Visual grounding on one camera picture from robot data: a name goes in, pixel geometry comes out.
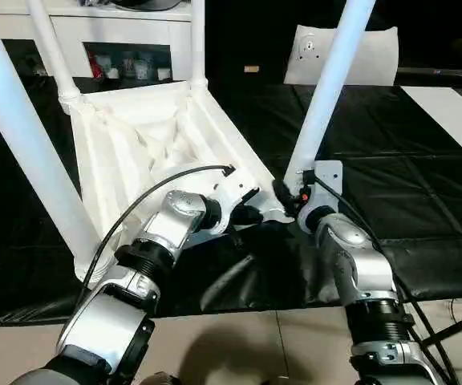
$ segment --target black cable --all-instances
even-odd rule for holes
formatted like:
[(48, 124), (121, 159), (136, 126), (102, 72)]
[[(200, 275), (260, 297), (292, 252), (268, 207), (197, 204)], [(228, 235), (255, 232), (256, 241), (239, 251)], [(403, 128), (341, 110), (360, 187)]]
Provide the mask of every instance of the black cable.
[(81, 288), (81, 292), (79, 293), (78, 300), (76, 301), (75, 309), (78, 308), (78, 306), (81, 304), (85, 296), (85, 292), (87, 291), (90, 278), (92, 274), (94, 273), (95, 267), (97, 266), (97, 262), (101, 258), (101, 254), (103, 253), (103, 250), (106, 247), (107, 243), (110, 241), (111, 236), (117, 230), (117, 228), (122, 224), (122, 222), (124, 222), (124, 220), (128, 217), (128, 215), (136, 208), (136, 206), (138, 206), (149, 195), (154, 193), (158, 188), (165, 186), (167, 183), (172, 182), (175, 179), (179, 179), (182, 176), (187, 176), (195, 172), (208, 171), (208, 170), (224, 170), (226, 174), (229, 174), (234, 170), (234, 168), (233, 166), (214, 165), (214, 166), (196, 167), (196, 168), (191, 168), (186, 171), (178, 172), (177, 174), (174, 174), (168, 177), (167, 179), (164, 179), (161, 182), (152, 186), (148, 191), (144, 192), (142, 195), (136, 198), (133, 201), (133, 203), (129, 205), (129, 207), (120, 215), (119, 219), (117, 219), (117, 221), (115, 221), (113, 226), (108, 230), (107, 234), (104, 236), (101, 243), (99, 243), (99, 246), (97, 250), (95, 251), (94, 258), (92, 259), (92, 262), (90, 266), (88, 267), (87, 274), (85, 275), (85, 279), (83, 279), (83, 286)]
[(456, 298), (453, 298), (451, 301), (450, 301), (450, 304), (448, 305), (448, 310), (450, 311), (450, 316), (452, 318), (452, 321), (454, 323), (457, 323), (457, 318), (456, 318), (456, 314), (454, 313), (454, 301), (456, 300)]
[(420, 345), (422, 353), (425, 355), (431, 365), (436, 369), (441, 378), (446, 379), (446, 381), (450, 381), (448, 374), (445, 372), (445, 369), (441, 367), (440, 363), (438, 363), (438, 360), (434, 358), (434, 355), (432, 355), (430, 350), (422, 344), (422, 339), (418, 333), (416, 333), (414, 328), (409, 329), (409, 334), (413, 337), (413, 340)]
[[(351, 213), (356, 217), (356, 221), (360, 222), (360, 227), (363, 227), (368, 235), (370, 235), (370, 238), (372, 240), (372, 244), (374, 247), (382, 254), (386, 255), (383, 251), (383, 247), (381, 246), (381, 243), (379, 239), (376, 237), (374, 230), (370, 227), (368, 222), (365, 220), (363, 215), (361, 215), (358, 210), (354, 208), (353, 205), (351, 205), (344, 197), (342, 197), (340, 194), (338, 194), (336, 191), (334, 191), (329, 185), (327, 185), (326, 182), (324, 182), (322, 179), (318, 178), (317, 176), (314, 177), (314, 180), (322, 187), (324, 188), (329, 194), (331, 194), (333, 197), (338, 199), (340, 203), (342, 203), (344, 206), (346, 206)], [(404, 296), (409, 300), (409, 302), (413, 305), (413, 307), (416, 310), (416, 313), (418, 314), (419, 318), (422, 320), (423, 325), (425, 326), (425, 329), (429, 333), (431, 337), (433, 337), (436, 333), (434, 329), (432, 328), (431, 323), (429, 322), (427, 316), (425, 315), (424, 311), (422, 308), (419, 306), (418, 302), (416, 301), (415, 297), (411, 293), (411, 291), (408, 289), (407, 285), (403, 282), (403, 280), (400, 278), (400, 276), (397, 275), (395, 271), (393, 271), (393, 278), (395, 280), (395, 284), (399, 286), (402, 289), (402, 292)], [(454, 370), (454, 367), (452, 366), (452, 363), (450, 361), (450, 358), (447, 355), (447, 352), (443, 348), (443, 345), (441, 344), (440, 341), (436, 342), (436, 349), (440, 353), (440, 357), (445, 365), (445, 368), (447, 369), (447, 372), (450, 377), (444, 377), (445, 382), (450, 383), (451, 385), (459, 385), (459, 379), (457, 378), (456, 371)]]

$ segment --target metal bracket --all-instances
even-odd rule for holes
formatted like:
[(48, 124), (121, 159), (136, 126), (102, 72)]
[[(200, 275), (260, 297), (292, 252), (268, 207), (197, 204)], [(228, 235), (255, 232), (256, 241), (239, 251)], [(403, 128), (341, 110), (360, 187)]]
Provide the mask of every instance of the metal bracket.
[[(342, 194), (343, 166), (340, 160), (316, 160), (314, 174), (338, 194)], [(312, 231), (306, 226), (306, 219), (313, 210), (321, 206), (329, 206), (338, 212), (338, 199), (329, 194), (320, 184), (311, 186), (311, 196), (298, 214), (297, 223), (305, 233)]]

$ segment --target white pillar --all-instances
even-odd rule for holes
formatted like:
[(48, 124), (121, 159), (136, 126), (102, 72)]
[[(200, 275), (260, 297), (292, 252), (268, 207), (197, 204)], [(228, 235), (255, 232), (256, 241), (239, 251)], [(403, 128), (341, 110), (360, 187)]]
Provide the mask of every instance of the white pillar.
[(338, 97), (358, 49), (359, 40), (370, 18), (375, 0), (347, 0), (334, 35), (329, 57), (314, 90), (313, 99), (285, 174), (291, 193), (298, 195), (302, 175), (297, 172), (313, 168), (314, 158)]
[(76, 101), (81, 93), (72, 80), (43, 0), (27, 0), (27, 4), (37, 35), (36, 39), (47, 53), (47, 60), (53, 69), (52, 75), (58, 87), (59, 102), (68, 114), (68, 104)]
[[(74, 254), (75, 264), (80, 266), (76, 273), (83, 278), (100, 238), (1, 40), (0, 132)], [(9, 186), (8, 199), (12, 199), (11, 189)], [(107, 264), (111, 255), (101, 259), (100, 265)]]
[(192, 88), (208, 85), (205, 75), (205, 0), (192, 0)]

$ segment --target cabinet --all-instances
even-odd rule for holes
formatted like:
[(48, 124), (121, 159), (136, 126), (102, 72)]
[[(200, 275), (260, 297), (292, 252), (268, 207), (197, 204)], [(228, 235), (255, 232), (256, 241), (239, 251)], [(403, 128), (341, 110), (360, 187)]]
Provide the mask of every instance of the cabinet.
[[(189, 3), (182, 2), (167, 11), (135, 12), (113, 5), (79, 6), (78, 0), (43, 1), (74, 77), (92, 77), (103, 67), (114, 68), (111, 75), (119, 77), (155, 81), (190, 78)], [(52, 75), (47, 56), (35, 39), (26, 2), (0, 0), (0, 37), (26, 42), (15, 51), (33, 43), (45, 72)]]

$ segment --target black bellows joint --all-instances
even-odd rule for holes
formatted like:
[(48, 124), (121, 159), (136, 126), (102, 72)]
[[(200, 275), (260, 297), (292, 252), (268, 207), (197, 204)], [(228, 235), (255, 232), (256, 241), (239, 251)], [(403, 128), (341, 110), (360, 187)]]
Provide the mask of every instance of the black bellows joint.
[(354, 344), (369, 341), (408, 341), (413, 317), (394, 300), (355, 302), (345, 307)]
[(174, 266), (174, 258), (162, 245), (136, 240), (120, 246), (115, 252), (119, 265), (134, 269), (151, 279), (160, 290)]

